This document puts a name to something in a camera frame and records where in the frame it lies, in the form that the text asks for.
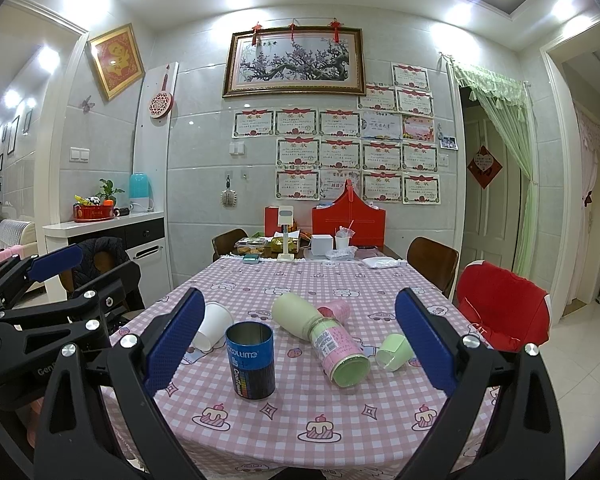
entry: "pink curtain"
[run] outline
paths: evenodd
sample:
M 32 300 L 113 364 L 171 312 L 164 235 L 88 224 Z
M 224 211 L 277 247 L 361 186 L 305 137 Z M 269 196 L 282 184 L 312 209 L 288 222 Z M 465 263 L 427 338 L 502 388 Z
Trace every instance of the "pink curtain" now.
M 598 159 L 600 158 L 600 125 L 589 119 L 577 106 L 575 110 L 576 117 L 578 118 L 578 129 L 580 131 L 580 159 L 582 161 L 582 199 L 580 207 L 582 212 L 578 253 L 573 269 L 569 297 L 567 298 L 569 302 L 573 301 L 578 294 L 582 273 L 584 272 L 584 263 L 587 259 L 590 208 L 586 207 L 586 200 L 596 185 Z

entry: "dining table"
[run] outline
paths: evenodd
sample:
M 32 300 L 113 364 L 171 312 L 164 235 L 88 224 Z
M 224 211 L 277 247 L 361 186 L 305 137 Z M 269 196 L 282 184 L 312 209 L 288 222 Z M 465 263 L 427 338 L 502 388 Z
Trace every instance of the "dining table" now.
M 184 451 L 208 476 L 267 479 L 284 466 L 319 469 L 327 478 L 391 480 L 435 424 L 446 395 L 427 378 L 417 355 L 395 372 L 374 356 L 387 335 L 402 333 L 394 302 L 410 287 L 436 316 L 459 334 L 479 332 L 453 304 L 406 262 L 374 269 L 360 260 L 334 262 L 263 259 L 245 264 L 223 256 L 157 301 L 112 335 L 139 335 L 149 322 L 170 312 L 189 288 L 205 301 L 225 306 L 234 321 L 257 320 L 274 333 L 275 391 L 266 399 L 239 397 L 230 375 L 224 338 L 209 352 L 190 346 L 167 388 L 154 400 Z M 318 307 L 346 300 L 344 326 L 369 357 L 371 369 L 359 384 L 339 388 L 322 370 L 309 342 L 272 320 L 273 301 L 294 292 Z M 487 430 L 497 388 L 488 388 L 455 468 L 470 464 Z M 139 460 L 115 392 L 104 388 L 112 426 Z

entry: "sofa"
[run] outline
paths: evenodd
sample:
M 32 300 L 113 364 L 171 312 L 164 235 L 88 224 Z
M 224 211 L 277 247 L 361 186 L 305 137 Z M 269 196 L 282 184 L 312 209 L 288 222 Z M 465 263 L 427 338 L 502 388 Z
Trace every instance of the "sofa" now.
M 38 254 L 36 224 L 34 222 L 11 219 L 0 222 L 0 249 L 7 249 L 16 245 L 23 246 L 23 258 Z M 42 285 L 43 283 L 34 283 L 29 290 L 34 290 Z

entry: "blue tin can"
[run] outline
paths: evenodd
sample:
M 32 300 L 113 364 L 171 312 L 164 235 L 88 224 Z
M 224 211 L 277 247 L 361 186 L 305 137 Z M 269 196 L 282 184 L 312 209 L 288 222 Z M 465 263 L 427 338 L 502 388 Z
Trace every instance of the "blue tin can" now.
M 225 333 L 235 392 L 245 399 L 264 399 L 276 389 L 273 332 L 255 321 L 231 325 Z

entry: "green curtain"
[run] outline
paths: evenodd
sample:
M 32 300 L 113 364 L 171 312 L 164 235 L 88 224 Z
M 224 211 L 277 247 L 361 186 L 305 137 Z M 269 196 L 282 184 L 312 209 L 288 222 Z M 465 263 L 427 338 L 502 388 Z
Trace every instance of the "green curtain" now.
M 529 143 L 527 115 L 530 100 L 522 81 L 516 81 L 479 66 L 460 63 L 451 56 L 443 57 L 452 67 L 461 87 L 471 88 L 471 100 L 478 100 L 509 153 L 529 181 L 526 192 L 522 239 L 518 240 L 513 271 L 529 277 L 538 230 L 538 176 L 534 173 Z

